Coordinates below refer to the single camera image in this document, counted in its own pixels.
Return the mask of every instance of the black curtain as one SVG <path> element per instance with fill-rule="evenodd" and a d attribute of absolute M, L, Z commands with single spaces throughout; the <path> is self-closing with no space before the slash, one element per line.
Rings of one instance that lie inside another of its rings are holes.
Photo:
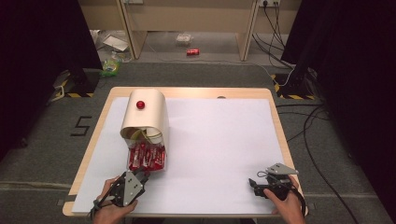
<path fill-rule="evenodd" d="M 0 160 L 26 137 L 64 70 L 101 68 L 79 3 L 0 3 Z"/>
<path fill-rule="evenodd" d="M 332 17 L 331 22 L 318 22 L 322 15 Z M 318 28 L 325 36 L 315 32 Z M 282 57 L 318 72 L 318 84 L 347 150 L 394 222 L 395 36 L 393 0 L 303 0 Z"/>

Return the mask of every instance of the red can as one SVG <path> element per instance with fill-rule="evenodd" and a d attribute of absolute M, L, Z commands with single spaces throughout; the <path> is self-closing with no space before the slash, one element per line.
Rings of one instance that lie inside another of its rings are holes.
<path fill-rule="evenodd" d="M 199 49 L 187 49 L 187 56 L 199 55 Z"/>

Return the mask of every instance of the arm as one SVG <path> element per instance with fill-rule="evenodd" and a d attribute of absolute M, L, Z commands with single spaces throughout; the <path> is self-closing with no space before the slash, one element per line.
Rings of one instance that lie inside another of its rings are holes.
<path fill-rule="evenodd" d="M 108 179 L 103 186 L 102 193 L 97 197 L 101 199 L 105 197 L 106 193 L 110 189 L 111 185 L 118 179 L 118 177 L 113 179 Z M 137 200 L 126 207 L 117 207 L 110 202 L 104 202 L 104 207 L 95 213 L 93 218 L 93 224 L 117 224 L 121 221 L 123 217 L 134 211 L 137 205 Z"/>
<path fill-rule="evenodd" d="M 290 180 L 295 188 L 299 188 L 299 184 L 291 175 L 290 175 Z M 279 200 L 275 196 L 275 194 L 269 189 L 265 189 L 264 193 L 268 197 L 268 199 L 270 199 L 276 206 L 276 209 L 273 211 L 273 214 L 280 214 L 283 220 L 285 220 L 285 222 L 288 224 L 305 223 L 304 217 L 301 213 L 300 201 L 291 190 L 289 191 L 288 197 L 286 198 L 285 201 Z"/>

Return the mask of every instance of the gray carpet floor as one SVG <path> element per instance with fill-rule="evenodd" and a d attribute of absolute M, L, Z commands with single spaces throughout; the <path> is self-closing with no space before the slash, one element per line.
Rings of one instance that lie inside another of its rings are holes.
<path fill-rule="evenodd" d="M 279 72 L 267 68 L 270 74 Z M 10 150 L 0 162 L 0 223 L 90 223 L 86 218 L 65 217 L 63 199 L 74 181 L 106 97 L 117 86 L 267 88 L 276 105 L 283 105 L 278 113 L 309 206 L 307 223 L 353 223 L 319 175 L 309 153 L 359 223 L 392 223 L 361 168 L 349 158 L 325 107 L 308 122 L 307 150 L 301 131 L 307 115 L 316 107 L 305 104 L 321 104 L 318 97 L 276 97 L 271 78 L 258 65 L 206 63 L 123 63 L 115 77 L 100 79 L 92 98 L 63 98 L 48 105 L 27 136 L 28 146 Z M 71 136 L 83 133 L 75 128 L 80 116 L 91 117 L 80 123 L 90 128 L 84 136 Z M 258 222 L 283 223 L 280 218 Z"/>

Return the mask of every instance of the red ball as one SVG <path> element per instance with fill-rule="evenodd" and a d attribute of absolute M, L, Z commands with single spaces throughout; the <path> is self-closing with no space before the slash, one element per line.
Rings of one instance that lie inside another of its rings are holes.
<path fill-rule="evenodd" d="M 136 103 L 136 107 L 137 107 L 138 109 L 144 109 L 144 108 L 145 108 L 145 103 L 144 103 L 143 101 L 138 101 L 138 102 Z"/>

